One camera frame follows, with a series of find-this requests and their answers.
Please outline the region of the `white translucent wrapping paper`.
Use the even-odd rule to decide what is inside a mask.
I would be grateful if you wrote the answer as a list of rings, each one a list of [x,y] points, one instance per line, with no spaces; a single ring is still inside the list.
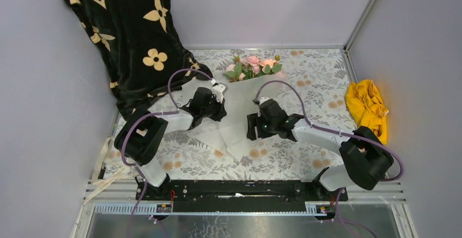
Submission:
[[[258,90],[268,81],[286,80],[287,75],[281,71],[275,75],[228,83],[224,94],[227,115],[220,122],[205,118],[187,135],[240,161],[252,149],[253,142],[246,138],[247,115],[258,112],[257,105],[253,103]]]

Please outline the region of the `pink fake flower bouquet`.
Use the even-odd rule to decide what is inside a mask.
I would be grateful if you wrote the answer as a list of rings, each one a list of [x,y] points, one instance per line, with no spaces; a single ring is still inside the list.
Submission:
[[[280,56],[272,59],[260,59],[251,55],[241,59],[235,56],[233,62],[224,70],[224,77],[230,82],[239,82],[258,78],[266,75],[275,75],[282,72],[283,65],[280,63]]]

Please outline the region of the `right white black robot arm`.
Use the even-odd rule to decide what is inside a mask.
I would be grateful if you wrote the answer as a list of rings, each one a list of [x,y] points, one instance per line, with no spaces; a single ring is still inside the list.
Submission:
[[[301,114],[287,113],[267,97],[255,99],[259,111],[247,115],[247,135],[252,141],[279,136],[336,152],[342,159],[339,166],[324,168],[303,189],[309,197],[326,201],[343,187],[357,186],[371,191],[382,181],[394,164],[371,129],[360,126],[351,133],[321,127],[307,121]]]

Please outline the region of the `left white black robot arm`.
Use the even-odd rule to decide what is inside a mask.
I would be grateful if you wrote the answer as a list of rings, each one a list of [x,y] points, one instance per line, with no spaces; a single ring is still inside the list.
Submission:
[[[125,163],[127,158],[149,185],[148,193],[155,200],[168,196],[168,175],[157,162],[155,155],[165,133],[193,130],[203,119],[221,121],[227,115],[224,92],[227,87],[216,83],[211,89],[199,87],[193,98],[176,111],[151,113],[136,110],[117,134],[114,146]]]

